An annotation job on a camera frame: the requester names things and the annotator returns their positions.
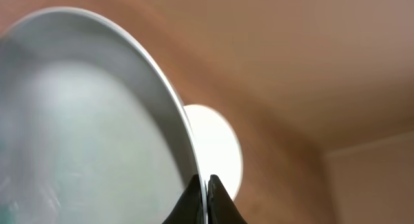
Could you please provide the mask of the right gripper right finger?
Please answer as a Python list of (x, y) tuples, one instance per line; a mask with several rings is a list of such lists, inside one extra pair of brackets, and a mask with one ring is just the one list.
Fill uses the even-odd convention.
[(208, 181), (208, 223), (247, 224), (217, 175)]

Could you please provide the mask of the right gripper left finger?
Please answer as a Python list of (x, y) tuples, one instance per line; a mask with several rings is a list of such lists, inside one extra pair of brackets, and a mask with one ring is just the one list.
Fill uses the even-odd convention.
[(201, 184), (195, 174), (162, 224), (203, 224)]

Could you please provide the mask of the white plate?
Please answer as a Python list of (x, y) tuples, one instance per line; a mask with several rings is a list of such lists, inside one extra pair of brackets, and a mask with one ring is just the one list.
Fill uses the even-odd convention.
[(235, 200), (243, 180), (243, 154), (233, 127), (218, 111), (203, 105), (184, 106), (195, 143), (203, 183), (217, 175)]
[(1, 222), (162, 223), (206, 189), (174, 88), (113, 21), (35, 11), (1, 33)]

